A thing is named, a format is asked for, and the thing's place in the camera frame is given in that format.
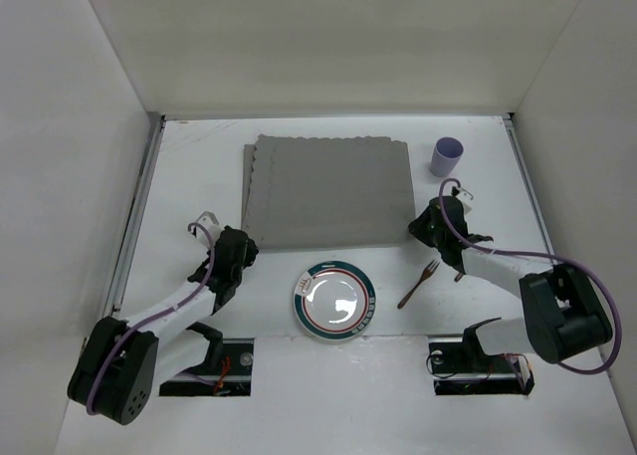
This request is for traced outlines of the grey cloth placemat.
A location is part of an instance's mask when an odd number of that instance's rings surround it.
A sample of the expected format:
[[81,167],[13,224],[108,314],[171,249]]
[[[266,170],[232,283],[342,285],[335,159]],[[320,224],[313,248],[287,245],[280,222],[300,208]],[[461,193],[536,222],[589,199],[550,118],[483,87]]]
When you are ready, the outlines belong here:
[[263,250],[400,245],[414,217],[404,141],[261,134],[243,148],[241,226]]

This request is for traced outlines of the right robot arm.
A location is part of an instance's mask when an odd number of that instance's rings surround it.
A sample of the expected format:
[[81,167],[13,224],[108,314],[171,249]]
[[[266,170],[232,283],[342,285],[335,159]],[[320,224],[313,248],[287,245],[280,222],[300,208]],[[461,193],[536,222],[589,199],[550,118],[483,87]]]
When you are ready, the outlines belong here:
[[500,250],[492,237],[471,233],[465,206],[455,196],[432,199],[409,223],[408,232],[439,252],[455,271],[485,280],[517,297],[523,314],[494,318],[465,329],[472,352],[484,355],[534,353],[551,364],[610,343],[609,369],[622,343],[621,320],[608,290],[583,266],[555,255]]

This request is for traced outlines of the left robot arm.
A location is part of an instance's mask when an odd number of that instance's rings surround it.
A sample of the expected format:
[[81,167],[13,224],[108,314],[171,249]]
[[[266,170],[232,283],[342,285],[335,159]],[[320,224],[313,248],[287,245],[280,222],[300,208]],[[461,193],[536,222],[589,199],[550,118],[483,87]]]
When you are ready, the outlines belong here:
[[67,386],[87,414],[131,423],[150,395],[174,376],[214,372],[219,387],[232,368],[223,334],[205,324],[236,294],[259,253],[242,230],[192,222],[206,257],[170,296],[136,315],[100,319],[91,331]]

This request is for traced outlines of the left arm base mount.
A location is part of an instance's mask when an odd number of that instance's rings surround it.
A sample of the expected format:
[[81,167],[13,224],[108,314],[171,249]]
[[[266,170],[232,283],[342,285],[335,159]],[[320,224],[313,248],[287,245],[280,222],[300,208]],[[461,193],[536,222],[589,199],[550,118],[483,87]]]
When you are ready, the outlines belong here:
[[160,385],[160,397],[244,397],[251,395],[254,339],[223,342],[220,360],[213,367],[185,369]]

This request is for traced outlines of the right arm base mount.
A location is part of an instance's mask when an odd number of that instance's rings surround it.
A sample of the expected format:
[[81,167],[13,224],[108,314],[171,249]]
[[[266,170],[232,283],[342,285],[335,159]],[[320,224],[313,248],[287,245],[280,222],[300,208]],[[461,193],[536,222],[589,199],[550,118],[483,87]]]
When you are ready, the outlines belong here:
[[427,369],[438,396],[519,395],[534,389],[534,374],[523,354],[486,355],[461,337],[428,341]]

